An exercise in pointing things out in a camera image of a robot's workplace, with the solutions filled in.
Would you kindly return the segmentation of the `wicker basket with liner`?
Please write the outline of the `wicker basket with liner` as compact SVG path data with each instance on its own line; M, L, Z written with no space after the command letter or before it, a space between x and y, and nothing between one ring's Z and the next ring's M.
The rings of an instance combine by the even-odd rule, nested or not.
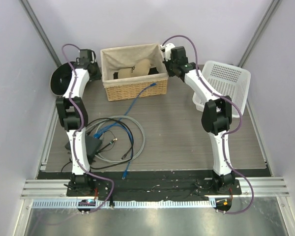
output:
M157 43L102 49L102 83L109 101L164 95L168 74Z

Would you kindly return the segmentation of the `white plastic perforated basket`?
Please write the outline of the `white plastic perforated basket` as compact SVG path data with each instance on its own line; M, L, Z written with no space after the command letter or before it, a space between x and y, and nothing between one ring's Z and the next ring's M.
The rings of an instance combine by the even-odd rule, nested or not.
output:
M243 114L249 92L251 73L243 68L209 60L201 70L205 79L221 95L228 95Z

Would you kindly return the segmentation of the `black network switch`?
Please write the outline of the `black network switch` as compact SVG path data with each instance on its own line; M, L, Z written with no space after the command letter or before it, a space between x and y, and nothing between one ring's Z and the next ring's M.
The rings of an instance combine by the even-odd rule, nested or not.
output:
M93 136L88 136L88 135L85 135L82 142L78 141L78 139L76 139L75 146L78 143L82 143L85 146L85 148L86 148L86 157L88 159L94 158L96 152L99 150L100 146L102 145L101 139L94 138ZM67 142L64 147L65 147L66 150L71 151L70 142ZM83 157L83 154L81 154L80 151L78 151L78 147L75 147L75 151L76 151L77 158L82 158Z

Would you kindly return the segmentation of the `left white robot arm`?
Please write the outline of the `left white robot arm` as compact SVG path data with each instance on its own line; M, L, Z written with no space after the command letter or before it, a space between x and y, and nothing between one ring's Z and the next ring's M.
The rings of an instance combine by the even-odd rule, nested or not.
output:
M95 184L90 173L90 164L86 148L86 126L88 114L82 96L85 87L97 68L95 52L91 49L79 49L79 56L72 64L71 79L64 94L56 100L56 108L61 126L66 131L70 143L72 171L67 187L71 191L90 196Z

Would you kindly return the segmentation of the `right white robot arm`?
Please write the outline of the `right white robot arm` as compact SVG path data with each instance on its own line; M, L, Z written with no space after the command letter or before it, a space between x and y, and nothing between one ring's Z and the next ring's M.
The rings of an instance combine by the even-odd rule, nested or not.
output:
M188 61L184 47L169 43L161 46L161 51L168 75L180 78L204 103L201 124L212 145L212 188L217 194L224 194L235 183L228 145L228 131L233 118L231 98L222 96L210 85L196 63Z

